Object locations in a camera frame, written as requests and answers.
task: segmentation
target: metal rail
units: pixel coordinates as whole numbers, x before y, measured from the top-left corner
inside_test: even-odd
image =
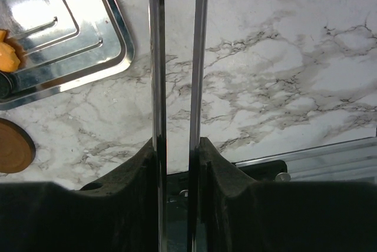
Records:
[[[153,102],[153,147],[157,156],[158,250],[167,251],[166,234],[166,58],[164,0],[149,0],[151,79]]]
[[[207,1],[196,0],[193,79],[191,89],[190,152],[188,172],[187,251],[196,251],[196,225],[199,185],[199,142],[201,98],[203,94],[204,53],[206,49]]]

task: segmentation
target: wooden coaster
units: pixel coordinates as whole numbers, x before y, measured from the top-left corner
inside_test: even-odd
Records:
[[[0,173],[18,173],[35,158],[31,137],[18,125],[0,118]]]

